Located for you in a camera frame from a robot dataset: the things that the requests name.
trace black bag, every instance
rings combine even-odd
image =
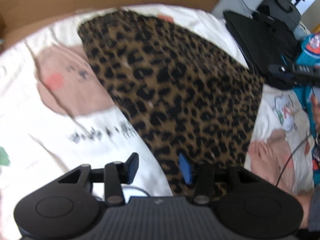
[[[269,16],[284,22],[294,31],[301,20],[301,14],[290,0],[263,0],[261,6],[269,7]]]
[[[293,31],[278,19],[272,19],[259,13],[253,13],[252,16],[256,21],[264,22],[267,25],[272,42],[279,47],[282,54],[285,55],[290,62],[294,62],[300,54],[301,46],[295,38]]]
[[[272,19],[271,22],[261,19],[257,21],[232,11],[225,11],[223,15],[226,27],[242,50],[249,68],[266,78],[268,85],[281,90],[291,89],[291,84],[272,76],[268,71],[270,64],[285,65],[293,62],[275,43],[275,38],[270,34]]]

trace person's foot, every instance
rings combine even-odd
[[[264,142],[255,141],[250,144],[248,154],[251,158],[251,172],[276,185],[281,170],[272,149]],[[282,180],[280,180],[278,188],[290,192]]]

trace black cable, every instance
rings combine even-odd
[[[136,189],[144,194],[147,195],[147,197],[151,197],[151,195],[144,189],[136,187],[136,186],[132,186],[132,185],[122,185],[122,188],[131,188],[131,189]]]
[[[285,170],[285,168],[288,166],[289,161],[292,159],[292,157],[293,157],[293,155],[295,154],[295,152],[296,152],[306,141],[308,141],[309,137],[312,136],[313,133],[310,133],[305,139],[303,139],[303,140],[301,141],[301,143],[299,143],[299,145],[298,145],[298,146],[295,148],[295,150],[292,152],[292,154],[290,155],[290,157],[288,158],[287,162],[285,163],[285,165],[284,165],[283,168],[282,168],[282,171],[281,171],[281,173],[280,173],[280,175],[279,175],[279,178],[278,178],[278,180],[277,180],[277,183],[276,183],[276,187],[278,187],[279,182],[280,182],[280,180],[281,180],[281,177],[282,177],[282,175],[283,175],[283,173],[284,173],[284,170]]]

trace pink cheek circle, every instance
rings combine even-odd
[[[44,79],[44,84],[49,90],[54,91],[63,87],[63,76],[58,73],[52,73],[50,76]]]

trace black strap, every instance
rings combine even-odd
[[[284,12],[286,12],[286,13],[292,13],[293,12],[293,8],[292,7],[289,7],[289,9],[286,9],[279,3],[278,0],[275,0],[275,2],[276,2],[276,5],[278,5],[280,7],[280,9],[283,10]]]

